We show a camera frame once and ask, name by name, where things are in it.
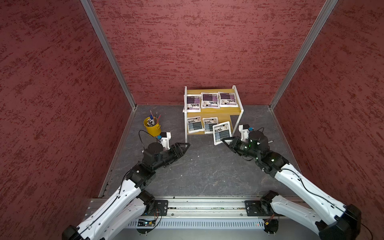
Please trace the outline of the purple coffee bag bottom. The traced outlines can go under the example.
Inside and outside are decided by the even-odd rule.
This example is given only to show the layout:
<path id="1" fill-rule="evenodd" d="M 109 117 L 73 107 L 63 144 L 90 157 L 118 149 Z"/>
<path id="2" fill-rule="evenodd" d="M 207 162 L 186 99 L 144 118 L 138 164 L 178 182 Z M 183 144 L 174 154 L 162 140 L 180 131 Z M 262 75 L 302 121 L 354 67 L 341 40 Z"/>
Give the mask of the purple coffee bag bottom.
<path id="1" fill-rule="evenodd" d="M 219 92 L 220 108 L 237 108 L 238 102 L 235 93 Z"/>

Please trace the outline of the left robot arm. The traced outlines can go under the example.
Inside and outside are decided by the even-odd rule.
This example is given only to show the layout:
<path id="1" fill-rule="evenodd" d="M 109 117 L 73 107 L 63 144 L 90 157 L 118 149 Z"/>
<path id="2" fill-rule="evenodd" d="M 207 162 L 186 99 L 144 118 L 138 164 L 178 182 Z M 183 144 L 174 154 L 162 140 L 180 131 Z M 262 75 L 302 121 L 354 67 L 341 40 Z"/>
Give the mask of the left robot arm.
<path id="1" fill-rule="evenodd" d="M 78 226 L 69 226 L 62 233 L 64 240 L 111 240 L 132 220 L 144 213 L 161 213 L 154 207 L 155 198 L 145 188 L 159 168 L 167 167 L 184 156 L 189 143 L 175 143 L 168 150 L 160 143 L 151 143 L 143 152 L 142 161 L 123 177 L 120 187 L 90 217 Z"/>

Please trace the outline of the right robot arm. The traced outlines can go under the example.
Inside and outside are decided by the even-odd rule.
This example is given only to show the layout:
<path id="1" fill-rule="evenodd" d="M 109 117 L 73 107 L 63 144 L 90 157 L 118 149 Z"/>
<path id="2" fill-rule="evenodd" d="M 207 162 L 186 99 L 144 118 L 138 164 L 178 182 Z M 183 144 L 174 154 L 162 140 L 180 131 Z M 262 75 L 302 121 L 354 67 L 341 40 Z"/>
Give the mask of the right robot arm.
<path id="1" fill-rule="evenodd" d="M 305 178 L 286 158 L 273 152 L 261 131 L 247 137 L 228 137 L 222 142 L 241 157 L 249 157 L 267 175 L 291 189 L 308 207 L 293 203 L 274 191 L 261 201 L 266 215 L 283 215 L 312 230 L 322 240 L 354 240 L 361 232 L 361 211 L 332 198 Z"/>

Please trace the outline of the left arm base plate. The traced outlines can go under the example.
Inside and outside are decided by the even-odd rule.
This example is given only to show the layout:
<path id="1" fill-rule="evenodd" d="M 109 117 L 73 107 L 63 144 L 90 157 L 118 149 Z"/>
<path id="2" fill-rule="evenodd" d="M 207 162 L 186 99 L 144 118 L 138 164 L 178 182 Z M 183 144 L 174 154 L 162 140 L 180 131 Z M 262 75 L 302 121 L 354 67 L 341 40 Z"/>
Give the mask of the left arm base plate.
<path id="1" fill-rule="evenodd" d="M 146 206 L 144 216 L 153 216 L 157 212 L 161 216 L 166 216 L 168 213 L 168 200 L 154 200 Z"/>

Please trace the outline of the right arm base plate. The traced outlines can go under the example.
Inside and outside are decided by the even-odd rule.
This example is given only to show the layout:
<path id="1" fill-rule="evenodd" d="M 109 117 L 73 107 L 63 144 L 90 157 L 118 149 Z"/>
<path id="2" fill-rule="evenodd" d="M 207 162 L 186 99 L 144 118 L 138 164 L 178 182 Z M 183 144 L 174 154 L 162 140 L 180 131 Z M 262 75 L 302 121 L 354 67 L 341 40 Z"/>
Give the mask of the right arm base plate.
<path id="1" fill-rule="evenodd" d="M 248 217 L 281 217 L 272 209 L 270 203 L 265 201 L 245 201 L 245 209 Z"/>

